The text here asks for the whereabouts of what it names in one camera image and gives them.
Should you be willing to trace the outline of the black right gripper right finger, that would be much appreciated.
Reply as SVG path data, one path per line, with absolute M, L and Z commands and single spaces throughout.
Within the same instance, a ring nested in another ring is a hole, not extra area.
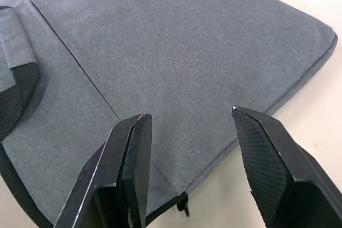
M 266 227 L 341 227 L 341 192 L 282 123 L 234 107 L 242 159 Z

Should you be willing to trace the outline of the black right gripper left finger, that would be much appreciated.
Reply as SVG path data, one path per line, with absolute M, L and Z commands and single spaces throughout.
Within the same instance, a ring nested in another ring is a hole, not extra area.
M 119 122 L 83 166 L 55 227 L 145 227 L 152 116 Z

